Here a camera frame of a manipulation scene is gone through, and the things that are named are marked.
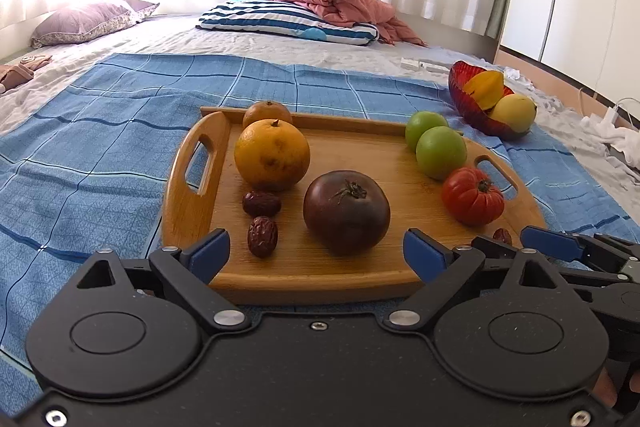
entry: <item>orange fruit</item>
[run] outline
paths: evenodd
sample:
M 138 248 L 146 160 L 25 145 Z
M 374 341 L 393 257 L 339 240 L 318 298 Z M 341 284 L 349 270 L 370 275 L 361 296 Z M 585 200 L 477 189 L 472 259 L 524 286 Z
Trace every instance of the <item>orange fruit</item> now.
M 309 168 L 311 152 L 303 134 L 282 120 L 258 120 L 238 137 L 236 168 L 244 181 L 259 190 L 285 190 Z
M 242 128 L 246 129 L 252 123 L 268 118 L 285 121 L 293 125 L 293 119 L 291 118 L 289 109 L 279 102 L 263 100 L 262 102 L 254 103 L 254 105 L 246 110 L 244 118 L 242 118 Z

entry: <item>mattress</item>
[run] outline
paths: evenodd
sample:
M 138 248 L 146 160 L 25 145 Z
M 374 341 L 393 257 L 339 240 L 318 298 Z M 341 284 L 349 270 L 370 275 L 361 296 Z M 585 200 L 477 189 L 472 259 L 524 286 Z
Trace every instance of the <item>mattress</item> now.
M 113 53 L 239 55 L 277 64 L 366 71 L 441 84 L 447 82 L 446 74 L 406 70 L 401 67 L 401 59 L 420 58 L 446 66 L 465 60 L 485 68 L 494 67 L 484 60 L 439 47 L 422 48 L 405 42 L 395 46 L 380 42 L 349 46 L 264 34 L 211 32 L 195 28 L 197 21 L 197 16 L 155 16 L 133 28 L 85 44 L 48 46 L 38 50 L 38 53 L 53 55 L 53 62 L 37 71 L 31 82 L 0 97 L 0 136 L 20 125 L 96 62 Z M 640 184 L 620 161 L 607 157 L 605 145 L 581 129 L 581 115 L 535 89 L 517 71 L 508 70 L 507 73 L 509 86 L 536 102 L 536 123 L 560 140 L 633 220 L 640 223 Z

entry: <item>blue and white striped pillow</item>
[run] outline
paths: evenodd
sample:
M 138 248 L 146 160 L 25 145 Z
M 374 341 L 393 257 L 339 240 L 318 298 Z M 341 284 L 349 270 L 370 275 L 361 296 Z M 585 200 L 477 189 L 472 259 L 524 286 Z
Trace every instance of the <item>blue and white striped pillow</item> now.
M 357 46 L 369 44 L 380 36 L 373 24 L 357 23 L 352 28 L 333 26 L 307 8 L 273 0 L 228 0 L 204 12 L 196 28 L 274 33 Z

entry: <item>blue blanket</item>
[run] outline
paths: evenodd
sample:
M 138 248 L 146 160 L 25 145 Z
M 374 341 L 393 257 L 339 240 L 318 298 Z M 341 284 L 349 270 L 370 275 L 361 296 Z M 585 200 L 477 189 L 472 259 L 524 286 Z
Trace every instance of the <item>blue blanket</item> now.
M 144 257 L 158 243 L 164 183 L 200 106 L 266 99 L 401 122 L 417 110 L 440 112 L 513 166 L 550 228 L 640 238 L 561 143 L 536 126 L 519 142 L 487 137 L 434 82 L 225 55 L 111 55 L 0 139 L 0 409 L 13 414 L 38 394 L 24 338 L 77 261 L 99 247 Z M 193 162 L 194 185 L 205 157 Z

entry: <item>petal-shaped bowl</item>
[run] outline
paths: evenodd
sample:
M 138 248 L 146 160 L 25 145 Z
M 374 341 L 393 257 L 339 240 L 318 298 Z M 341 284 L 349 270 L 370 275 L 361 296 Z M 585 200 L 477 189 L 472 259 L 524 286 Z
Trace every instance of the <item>petal-shaped bowl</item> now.
M 483 71 L 485 69 L 472 66 L 462 60 L 457 61 L 449 70 L 449 93 L 460 116 L 471 127 L 482 131 L 488 136 L 497 136 L 503 140 L 517 140 L 523 137 L 527 133 L 515 132 L 507 124 L 489 118 L 487 113 L 480 109 L 476 100 L 462 90 L 462 86 L 470 81 L 473 76 Z M 504 96 L 508 94 L 513 94 L 513 91 L 504 86 Z

